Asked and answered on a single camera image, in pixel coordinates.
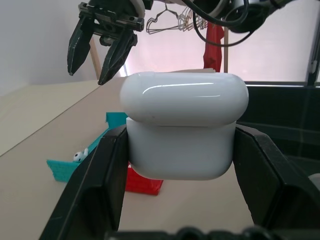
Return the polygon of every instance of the hanging red garment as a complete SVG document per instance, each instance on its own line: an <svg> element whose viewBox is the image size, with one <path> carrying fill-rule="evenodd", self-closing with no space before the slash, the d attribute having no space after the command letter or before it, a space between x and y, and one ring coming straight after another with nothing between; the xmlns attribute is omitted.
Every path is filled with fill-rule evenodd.
<svg viewBox="0 0 320 240"><path fill-rule="evenodd" d="M208 27L206 29L206 39L221 44L221 39L224 37L225 33L221 26L213 25L208 22ZM204 69L212 68L216 72L220 72L222 61L222 51L221 47L213 46L209 43L205 43L205 51L203 55Z"/></svg>

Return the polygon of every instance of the airpods case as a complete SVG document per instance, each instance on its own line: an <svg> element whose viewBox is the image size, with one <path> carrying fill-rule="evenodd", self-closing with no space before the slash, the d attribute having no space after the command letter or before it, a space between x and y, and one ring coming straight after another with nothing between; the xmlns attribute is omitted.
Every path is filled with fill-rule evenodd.
<svg viewBox="0 0 320 240"><path fill-rule="evenodd" d="M210 180L232 163L236 120L245 112L245 83L227 73L129 76L120 101L130 163L150 179Z"/></svg>

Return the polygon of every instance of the black cable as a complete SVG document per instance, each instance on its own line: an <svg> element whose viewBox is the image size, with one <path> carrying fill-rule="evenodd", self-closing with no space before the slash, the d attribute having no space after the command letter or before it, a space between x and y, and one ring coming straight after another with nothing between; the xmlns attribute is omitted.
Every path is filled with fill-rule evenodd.
<svg viewBox="0 0 320 240"><path fill-rule="evenodd" d="M203 10L201 10L197 5L195 5L190 0L182 0L182 2L185 5L187 5L193 12L195 12L197 15L199 15L201 18L203 18L204 20L207 20L208 22L213 23L215 25L219 25L219 26L227 27L227 28L232 28L232 27L235 27L235 26L242 24L244 22L244 20L247 18L248 12L249 12L249 0L243 0L244 10L243 10L241 16L236 20L222 21L222 20L219 20L215 17L208 15L207 13L205 13Z"/></svg>
<svg viewBox="0 0 320 240"><path fill-rule="evenodd" d="M193 21L194 30L195 30L196 34L198 34L199 38L201 38L204 42L206 42L208 44L211 44L213 46L217 46L217 47L232 47L232 46L238 45L238 44L242 43L244 40L246 40L247 38L249 38L255 32L255 31L249 32L244 38L242 38L239 41L236 41L236 42L233 42L233 43L230 43L230 44L219 44L219 43L215 43L213 41L209 41L204 36L201 35L201 33L200 33L199 29L198 29L198 26L197 26L196 13L195 12L192 13L192 21Z"/></svg>

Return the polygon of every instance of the wooden pole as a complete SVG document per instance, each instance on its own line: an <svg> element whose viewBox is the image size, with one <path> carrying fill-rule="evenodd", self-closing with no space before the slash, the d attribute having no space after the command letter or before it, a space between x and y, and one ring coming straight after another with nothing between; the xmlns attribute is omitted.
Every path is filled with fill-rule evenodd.
<svg viewBox="0 0 320 240"><path fill-rule="evenodd" d="M92 63L93 63L96 78L99 79L101 75L101 64L100 64L94 37L92 37L90 40L90 55L92 58Z"/></svg>
<svg viewBox="0 0 320 240"><path fill-rule="evenodd" d="M224 27L224 44L229 43L229 30L227 27ZM223 51L223 72L228 73L228 55L229 48L225 47Z"/></svg>

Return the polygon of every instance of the table surface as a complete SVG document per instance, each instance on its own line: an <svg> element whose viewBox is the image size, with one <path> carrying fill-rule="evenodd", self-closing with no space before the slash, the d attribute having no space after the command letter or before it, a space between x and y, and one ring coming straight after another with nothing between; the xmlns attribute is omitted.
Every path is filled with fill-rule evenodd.
<svg viewBox="0 0 320 240"><path fill-rule="evenodd" d="M0 236L34 240L41 235L65 183L56 182L46 159L72 161L108 126L106 112L121 112L124 78L98 87L0 157ZM164 181L158 196L126 193L120 230L240 232L253 224L233 165L210 181Z"/></svg>

